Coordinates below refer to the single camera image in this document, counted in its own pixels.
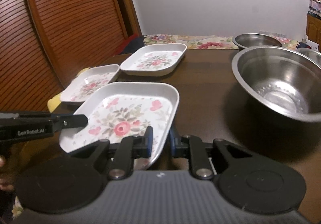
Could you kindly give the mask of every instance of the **metal screw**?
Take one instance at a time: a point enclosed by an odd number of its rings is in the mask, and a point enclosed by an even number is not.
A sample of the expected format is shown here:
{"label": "metal screw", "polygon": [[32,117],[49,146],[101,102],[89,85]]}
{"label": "metal screw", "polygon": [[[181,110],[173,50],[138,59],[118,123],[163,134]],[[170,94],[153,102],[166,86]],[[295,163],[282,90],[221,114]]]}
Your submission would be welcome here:
{"label": "metal screw", "polygon": [[115,179],[121,178],[125,175],[125,171],[121,169],[112,169],[109,171],[109,176]]}
{"label": "metal screw", "polygon": [[209,169],[204,169],[204,168],[202,168],[202,169],[198,169],[198,170],[196,171],[196,174],[197,174],[198,176],[200,176],[200,177],[206,178],[206,177],[212,175],[212,171],[209,170]]}

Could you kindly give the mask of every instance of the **metal bowl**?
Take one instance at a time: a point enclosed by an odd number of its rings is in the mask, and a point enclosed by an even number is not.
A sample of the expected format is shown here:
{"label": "metal bowl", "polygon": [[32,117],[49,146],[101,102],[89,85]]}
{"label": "metal bowl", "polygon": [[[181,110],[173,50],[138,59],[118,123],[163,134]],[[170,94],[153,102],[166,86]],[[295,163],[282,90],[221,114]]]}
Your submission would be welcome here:
{"label": "metal bowl", "polygon": [[305,55],[276,46],[251,47],[234,56],[232,70],[264,116],[321,122],[321,68]]}
{"label": "metal bowl", "polygon": [[321,66],[321,53],[310,48],[298,48],[297,51],[309,57],[312,61]]}
{"label": "metal bowl", "polygon": [[279,40],[262,34],[242,34],[234,36],[232,41],[239,47],[239,50],[261,45],[283,46]]}

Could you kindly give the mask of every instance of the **gray ribbed surface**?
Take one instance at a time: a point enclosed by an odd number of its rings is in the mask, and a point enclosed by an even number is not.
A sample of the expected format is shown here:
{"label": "gray ribbed surface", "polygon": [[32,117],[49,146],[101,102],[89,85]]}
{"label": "gray ribbed surface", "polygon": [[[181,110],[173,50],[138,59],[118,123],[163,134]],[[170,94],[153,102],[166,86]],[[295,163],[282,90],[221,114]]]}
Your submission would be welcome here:
{"label": "gray ribbed surface", "polygon": [[60,215],[26,210],[13,224],[297,224],[309,223],[297,212],[260,216],[226,202],[213,183],[196,180],[188,171],[135,171],[110,182],[90,205]]}

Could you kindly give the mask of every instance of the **wooden wardrobe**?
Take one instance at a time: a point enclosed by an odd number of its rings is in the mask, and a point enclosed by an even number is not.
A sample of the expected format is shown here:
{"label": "wooden wardrobe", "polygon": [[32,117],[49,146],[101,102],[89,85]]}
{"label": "wooden wardrobe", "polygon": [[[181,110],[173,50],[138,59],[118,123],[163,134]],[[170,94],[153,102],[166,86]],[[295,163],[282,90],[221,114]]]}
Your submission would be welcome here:
{"label": "wooden wardrobe", "polygon": [[140,33],[132,0],[0,0],[0,111],[46,110]]}

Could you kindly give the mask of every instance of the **white floral tray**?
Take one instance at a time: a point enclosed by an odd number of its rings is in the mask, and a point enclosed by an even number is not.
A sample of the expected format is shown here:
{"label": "white floral tray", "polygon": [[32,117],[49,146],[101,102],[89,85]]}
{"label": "white floral tray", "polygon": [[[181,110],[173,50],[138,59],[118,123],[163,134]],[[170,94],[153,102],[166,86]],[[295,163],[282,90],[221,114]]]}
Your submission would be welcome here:
{"label": "white floral tray", "polygon": [[123,61],[120,68],[128,75],[167,75],[175,69],[186,49],[184,44],[147,45]]}
{"label": "white floral tray", "polygon": [[96,90],[114,82],[119,74],[117,64],[90,68],[78,75],[61,93],[60,100],[66,102],[86,101]]}
{"label": "white floral tray", "polygon": [[143,135],[153,127],[149,159],[138,159],[135,169],[149,167],[160,155],[179,104],[179,93],[166,83],[116,82],[100,88],[74,114],[85,114],[85,128],[64,129],[59,143],[71,152],[99,139],[110,143],[123,137]]}

